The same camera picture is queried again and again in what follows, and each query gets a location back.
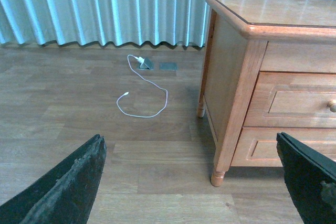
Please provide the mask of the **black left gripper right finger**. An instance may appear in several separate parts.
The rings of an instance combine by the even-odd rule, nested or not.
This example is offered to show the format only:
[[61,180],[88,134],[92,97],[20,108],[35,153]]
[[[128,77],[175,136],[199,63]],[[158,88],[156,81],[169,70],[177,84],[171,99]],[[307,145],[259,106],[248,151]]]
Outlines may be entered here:
[[335,161],[287,133],[277,152],[290,197],[304,223],[335,223]]

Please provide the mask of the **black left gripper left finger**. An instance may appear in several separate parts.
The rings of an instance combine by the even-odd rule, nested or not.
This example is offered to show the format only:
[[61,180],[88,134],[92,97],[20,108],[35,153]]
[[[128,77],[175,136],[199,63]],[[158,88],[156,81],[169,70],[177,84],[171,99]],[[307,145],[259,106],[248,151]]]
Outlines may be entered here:
[[21,193],[1,205],[1,223],[87,223],[107,148],[93,136]]

